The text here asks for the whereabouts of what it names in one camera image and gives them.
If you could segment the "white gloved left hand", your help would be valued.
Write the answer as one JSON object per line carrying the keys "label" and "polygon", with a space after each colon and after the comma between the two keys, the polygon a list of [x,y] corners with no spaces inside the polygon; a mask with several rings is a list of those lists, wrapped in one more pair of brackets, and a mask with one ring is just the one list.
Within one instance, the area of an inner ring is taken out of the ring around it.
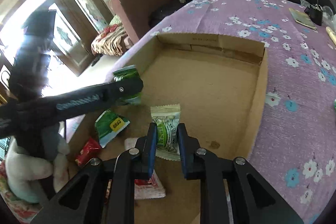
{"label": "white gloved left hand", "polygon": [[54,147],[57,155],[53,161],[33,157],[18,146],[17,140],[12,139],[5,159],[7,183],[10,190],[21,200],[28,203],[46,203],[47,191],[42,189],[41,180],[51,178],[51,189],[59,192],[69,181],[67,155],[70,148],[60,134],[60,124],[46,128],[52,133],[52,140],[56,141]]}

